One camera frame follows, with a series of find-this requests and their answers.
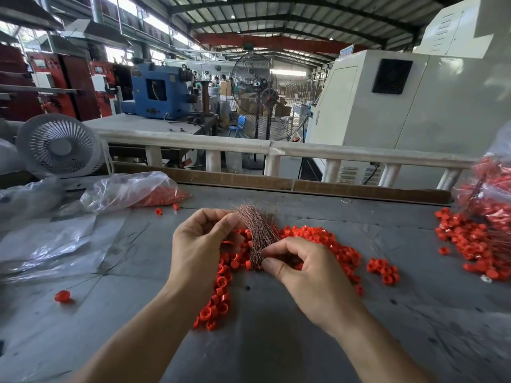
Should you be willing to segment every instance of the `bag of red parts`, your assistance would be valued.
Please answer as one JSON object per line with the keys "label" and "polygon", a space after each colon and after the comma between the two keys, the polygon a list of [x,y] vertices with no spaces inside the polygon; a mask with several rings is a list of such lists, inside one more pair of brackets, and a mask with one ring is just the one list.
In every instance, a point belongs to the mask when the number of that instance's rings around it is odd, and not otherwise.
{"label": "bag of red parts", "polygon": [[511,122],[497,133],[472,167],[472,176],[454,188],[453,196],[467,215],[485,218],[494,230],[511,232]]}
{"label": "bag of red parts", "polygon": [[80,202],[85,211],[102,213],[127,207],[165,206],[189,198],[174,180],[163,172],[113,174],[94,183]]}

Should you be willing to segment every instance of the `forearm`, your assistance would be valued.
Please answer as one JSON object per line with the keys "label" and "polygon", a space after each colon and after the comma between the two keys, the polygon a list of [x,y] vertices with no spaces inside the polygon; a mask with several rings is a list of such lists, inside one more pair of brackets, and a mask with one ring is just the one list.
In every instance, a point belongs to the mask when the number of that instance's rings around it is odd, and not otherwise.
{"label": "forearm", "polygon": [[366,309],[350,314],[336,340],[363,383],[431,383],[388,330]]}
{"label": "forearm", "polygon": [[186,296],[163,290],[82,367],[71,383],[158,382],[197,312]]}

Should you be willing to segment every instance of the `copper wire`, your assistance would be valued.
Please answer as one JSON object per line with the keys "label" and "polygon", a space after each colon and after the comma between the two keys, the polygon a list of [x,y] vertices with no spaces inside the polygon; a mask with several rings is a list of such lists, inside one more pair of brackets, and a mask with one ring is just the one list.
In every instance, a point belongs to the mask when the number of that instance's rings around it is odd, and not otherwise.
{"label": "copper wire", "polygon": [[250,262],[254,269],[261,269],[263,256],[261,251],[279,240],[277,228],[273,224],[273,214],[267,214],[253,203],[240,205],[236,208],[241,221],[252,233]]}

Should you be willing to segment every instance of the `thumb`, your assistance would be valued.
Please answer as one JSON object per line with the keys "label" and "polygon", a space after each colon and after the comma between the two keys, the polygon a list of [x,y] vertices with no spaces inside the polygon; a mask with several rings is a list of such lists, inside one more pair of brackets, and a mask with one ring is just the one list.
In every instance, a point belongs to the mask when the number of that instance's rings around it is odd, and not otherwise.
{"label": "thumb", "polygon": [[275,277],[287,287],[291,279],[295,276],[296,270],[291,269],[287,264],[275,258],[264,258],[263,269],[266,273]]}
{"label": "thumb", "polygon": [[235,213],[229,213],[223,218],[221,218],[211,229],[211,231],[207,234],[207,236],[213,238],[218,241],[220,244],[229,232],[233,230],[233,228],[239,223],[240,217]]}

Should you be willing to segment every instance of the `white machine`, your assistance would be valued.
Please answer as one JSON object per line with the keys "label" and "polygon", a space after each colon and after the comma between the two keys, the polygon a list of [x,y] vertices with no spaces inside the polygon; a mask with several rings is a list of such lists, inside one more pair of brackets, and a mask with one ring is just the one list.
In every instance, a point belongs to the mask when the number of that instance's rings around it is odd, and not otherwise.
{"label": "white machine", "polygon": [[[413,53],[337,59],[306,142],[481,156],[511,119],[510,28],[511,0],[464,0],[438,13]],[[339,181],[364,183],[374,168],[343,161]],[[395,186],[431,188],[442,174],[404,166]]]}

